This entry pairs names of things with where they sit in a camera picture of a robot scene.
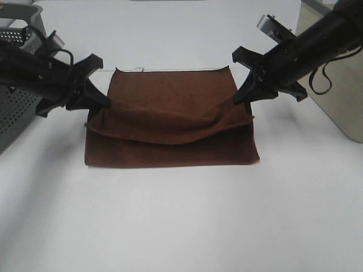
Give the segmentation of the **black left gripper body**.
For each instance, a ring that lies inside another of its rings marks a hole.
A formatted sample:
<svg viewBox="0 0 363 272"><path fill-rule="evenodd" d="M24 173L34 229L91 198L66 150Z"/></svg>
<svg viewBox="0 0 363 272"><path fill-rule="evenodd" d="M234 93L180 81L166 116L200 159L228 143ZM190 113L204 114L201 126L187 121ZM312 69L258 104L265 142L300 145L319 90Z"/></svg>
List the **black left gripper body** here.
<svg viewBox="0 0 363 272"><path fill-rule="evenodd" d="M81 103L84 80L82 75L82 61L66 64L51 58L50 77L41 82L36 91L41 97L35 109L35 114L47 117L48 113L57 107L65 107L72 111L84 109Z"/></svg>

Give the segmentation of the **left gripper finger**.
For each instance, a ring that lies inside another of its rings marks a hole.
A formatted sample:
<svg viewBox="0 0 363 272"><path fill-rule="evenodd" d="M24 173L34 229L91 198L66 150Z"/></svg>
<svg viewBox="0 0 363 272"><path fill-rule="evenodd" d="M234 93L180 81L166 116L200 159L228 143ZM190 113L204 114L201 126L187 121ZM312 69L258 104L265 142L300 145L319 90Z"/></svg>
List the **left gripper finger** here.
<svg viewBox="0 0 363 272"><path fill-rule="evenodd" d="M73 96L66 103L66 109L69 111L76 109L100 109L109 108L111 100L101 93L89 80L84 79L75 89Z"/></svg>
<svg viewBox="0 0 363 272"><path fill-rule="evenodd" d="M95 54L77 62L74 65L74 76L76 84L83 84L98 69L103 68L103 60Z"/></svg>

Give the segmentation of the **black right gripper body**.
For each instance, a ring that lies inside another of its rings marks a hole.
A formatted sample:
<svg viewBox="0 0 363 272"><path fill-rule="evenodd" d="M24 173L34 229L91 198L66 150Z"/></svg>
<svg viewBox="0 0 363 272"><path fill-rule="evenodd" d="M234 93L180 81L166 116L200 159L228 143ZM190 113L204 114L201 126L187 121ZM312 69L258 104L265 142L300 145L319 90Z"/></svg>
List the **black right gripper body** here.
<svg viewBox="0 0 363 272"><path fill-rule="evenodd" d="M254 60L254 98L276 98L280 92L306 98L298 80L311 72L314 46L309 38L296 37L276 45Z"/></svg>

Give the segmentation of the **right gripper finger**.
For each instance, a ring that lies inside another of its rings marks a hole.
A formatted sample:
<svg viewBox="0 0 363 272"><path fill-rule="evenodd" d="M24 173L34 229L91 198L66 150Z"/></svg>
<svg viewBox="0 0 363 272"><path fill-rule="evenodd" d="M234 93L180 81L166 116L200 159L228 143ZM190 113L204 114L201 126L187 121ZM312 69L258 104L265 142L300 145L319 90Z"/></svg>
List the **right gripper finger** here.
<svg viewBox="0 0 363 272"><path fill-rule="evenodd" d="M269 100L278 97L278 91L266 81L259 81L258 75L250 70L241 87L233 96L233 103L250 103L259 100Z"/></svg>
<svg viewBox="0 0 363 272"><path fill-rule="evenodd" d="M232 60L249 69L252 74L267 74L265 55L239 46L232 52Z"/></svg>

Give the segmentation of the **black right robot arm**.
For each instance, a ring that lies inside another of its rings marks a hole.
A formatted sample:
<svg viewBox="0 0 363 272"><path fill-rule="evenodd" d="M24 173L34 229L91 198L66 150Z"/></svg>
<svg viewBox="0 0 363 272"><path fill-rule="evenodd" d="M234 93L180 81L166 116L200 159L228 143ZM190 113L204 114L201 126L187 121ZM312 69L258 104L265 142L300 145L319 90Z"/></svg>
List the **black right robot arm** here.
<svg viewBox="0 0 363 272"><path fill-rule="evenodd" d="M246 81L234 94L234 104L274 99L279 92L301 101L307 92L298 80L341 54L351 57L362 49L362 1L337 1L334 8L303 31L294 35L273 16L263 15L260 29L277 42L266 54L242 46L232 53L233 62L249 68Z"/></svg>

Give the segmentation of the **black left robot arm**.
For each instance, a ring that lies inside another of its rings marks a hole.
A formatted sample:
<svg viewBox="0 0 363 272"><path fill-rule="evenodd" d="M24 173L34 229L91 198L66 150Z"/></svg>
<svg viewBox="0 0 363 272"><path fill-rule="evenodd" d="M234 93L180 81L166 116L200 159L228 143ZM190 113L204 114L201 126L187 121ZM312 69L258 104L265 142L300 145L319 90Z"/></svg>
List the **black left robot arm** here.
<svg viewBox="0 0 363 272"><path fill-rule="evenodd" d="M111 106L110 99L90 81L103 67L103 60L91 54L75 63L66 49L31 54L1 42L1 85L21 88L41 97L36 115L47 117L57 107L67 110L100 109Z"/></svg>

